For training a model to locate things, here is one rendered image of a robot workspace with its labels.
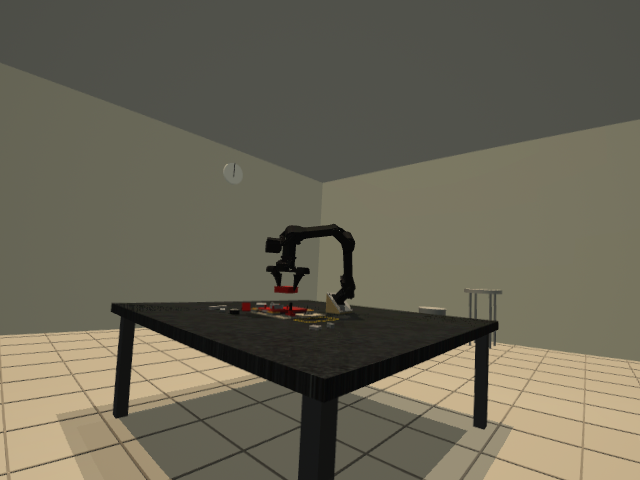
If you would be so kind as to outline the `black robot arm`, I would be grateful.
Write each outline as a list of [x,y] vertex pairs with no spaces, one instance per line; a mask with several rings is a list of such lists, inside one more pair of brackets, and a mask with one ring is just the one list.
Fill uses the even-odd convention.
[[[314,227],[301,227],[290,225],[287,226],[285,231],[279,235],[279,238],[267,237],[265,252],[268,253],[280,253],[282,246],[282,254],[295,254],[296,245],[307,238],[334,236],[342,245],[343,249],[343,265],[344,274],[340,276],[341,289],[332,294],[332,297],[338,305],[345,305],[347,299],[353,299],[354,291],[356,289],[353,280],[352,272],[352,252],[355,247],[355,241],[350,232],[338,227],[336,224],[314,226]],[[276,262],[276,270],[287,271],[287,269],[293,269],[294,263],[292,257],[282,259]]]

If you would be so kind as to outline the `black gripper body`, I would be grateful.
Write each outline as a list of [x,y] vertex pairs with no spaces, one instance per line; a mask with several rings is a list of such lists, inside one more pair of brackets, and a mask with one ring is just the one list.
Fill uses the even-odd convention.
[[[282,254],[282,256],[285,256],[285,259],[289,259],[289,257],[292,257],[293,259],[293,269],[289,270],[287,269],[287,271],[282,271],[282,270],[276,270],[276,266],[267,266],[266,268],[266,272],[271,272],[271,273],[280,273],[280,272],[296,272],[296,275],[304,275],[304,274],[310,274],[310,270],[309,268],[304,268],[304,267],[297,267],[295,266],[295,254]],[[281,256],[281,258],[282,258]],[[289,270],[289,271],[288,271]]]

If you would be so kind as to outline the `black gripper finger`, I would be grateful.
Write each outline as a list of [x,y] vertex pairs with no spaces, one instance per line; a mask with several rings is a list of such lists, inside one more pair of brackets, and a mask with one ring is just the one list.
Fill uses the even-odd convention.
[[281,278],[282,274],[280,273],[270,273],[274,276],[277,286],[281,286]]
[[296,274],[293,274],[293,275],[294,275],[293,291],[295,291],[295,290],[296,290],[296,288],[297,288],[298,283],[299,283],[299,282],[300,282],[300,280],[301,280],[301,278],[302,278],[303,276],[305,276],[305,275],[296,275]]

